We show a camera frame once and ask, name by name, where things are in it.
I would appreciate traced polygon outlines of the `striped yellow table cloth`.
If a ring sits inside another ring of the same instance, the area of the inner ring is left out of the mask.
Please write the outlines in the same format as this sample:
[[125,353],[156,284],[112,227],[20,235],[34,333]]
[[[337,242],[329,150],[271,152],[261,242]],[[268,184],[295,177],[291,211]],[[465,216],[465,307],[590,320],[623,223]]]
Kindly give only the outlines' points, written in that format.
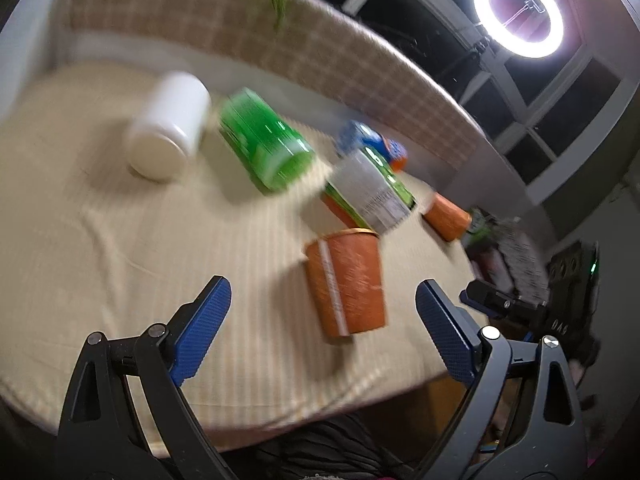
[[320,193],[335,153],[266,195],[216,128],[177,182],[133,174],[122,136],[156,78],[115,63],[67,66],[31,84],[1,125],[1,396],[47,432],[87,336],[141,334],[215,275],[231,309],[183,392],[217,448],[239,448],[418,388],[444,364],[416,314],[416,286],[450,297],[471,281],[461,245],[420,214],[385,234],[386,325],[323,335],[304,249],[342,228]]

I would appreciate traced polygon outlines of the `orange paper cup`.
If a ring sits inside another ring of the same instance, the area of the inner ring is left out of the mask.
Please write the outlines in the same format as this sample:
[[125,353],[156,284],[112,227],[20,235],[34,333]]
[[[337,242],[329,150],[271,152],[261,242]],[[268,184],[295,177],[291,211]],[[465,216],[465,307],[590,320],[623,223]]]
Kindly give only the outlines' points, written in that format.
[[467,211],[438,193],[434,194],[422,217],[445,242],[458,240],[472,222]]
[[378,234],[356,228],[305,247],[307,281],[326,336],[347,338],[386,325]]

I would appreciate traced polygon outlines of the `green snack carton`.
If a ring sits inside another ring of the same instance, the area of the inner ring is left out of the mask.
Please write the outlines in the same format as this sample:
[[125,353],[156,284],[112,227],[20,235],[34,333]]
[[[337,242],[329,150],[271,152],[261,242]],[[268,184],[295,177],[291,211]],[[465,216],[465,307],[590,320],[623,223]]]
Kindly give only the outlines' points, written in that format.
[[406,220],[416,200],[373,148],[358,148],[326,179],[322,200],[346,226],[383,235]]

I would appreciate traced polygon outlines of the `plaid brown sill cloth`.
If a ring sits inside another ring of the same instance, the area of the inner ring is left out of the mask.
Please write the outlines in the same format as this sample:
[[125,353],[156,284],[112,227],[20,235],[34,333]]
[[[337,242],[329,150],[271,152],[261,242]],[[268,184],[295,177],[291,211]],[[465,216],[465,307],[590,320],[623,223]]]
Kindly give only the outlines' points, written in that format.
[[340,102],[460,168],[474,119],[388,41],[321,0],[66,0],[74,32],[124,32],[243,62]]

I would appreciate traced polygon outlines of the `green plastic cup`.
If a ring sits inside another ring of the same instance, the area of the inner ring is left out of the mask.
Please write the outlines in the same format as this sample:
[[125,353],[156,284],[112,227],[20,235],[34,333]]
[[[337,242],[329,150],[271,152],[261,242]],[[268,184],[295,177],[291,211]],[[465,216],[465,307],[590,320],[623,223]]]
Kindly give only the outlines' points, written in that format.
[[284,190],[314,162],[310,143],[249,88],[229,96],[219,117],[232,150],[271,192]]

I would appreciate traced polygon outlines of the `green printed box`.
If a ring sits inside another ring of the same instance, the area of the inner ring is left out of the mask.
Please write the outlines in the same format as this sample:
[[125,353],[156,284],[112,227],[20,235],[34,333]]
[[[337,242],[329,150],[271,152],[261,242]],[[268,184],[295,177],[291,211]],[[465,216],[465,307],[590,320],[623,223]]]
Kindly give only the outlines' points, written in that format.
[[470,249],[474,244],[489,240],[492,230],[497,225],[497,218],[480,207],[472,207],[469,214],[471,215],[471,223],[461,239],[464,249]]

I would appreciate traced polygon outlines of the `white plastic jar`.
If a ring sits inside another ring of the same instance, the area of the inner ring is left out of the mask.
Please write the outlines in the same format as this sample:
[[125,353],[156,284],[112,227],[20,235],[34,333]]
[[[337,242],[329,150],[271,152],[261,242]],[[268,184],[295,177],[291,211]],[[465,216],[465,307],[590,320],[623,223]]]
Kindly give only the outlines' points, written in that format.
[[176,70],[165,74],[125,133],[128,165],[155,182],[180,177],[198,152],[211,106],[198,77]]

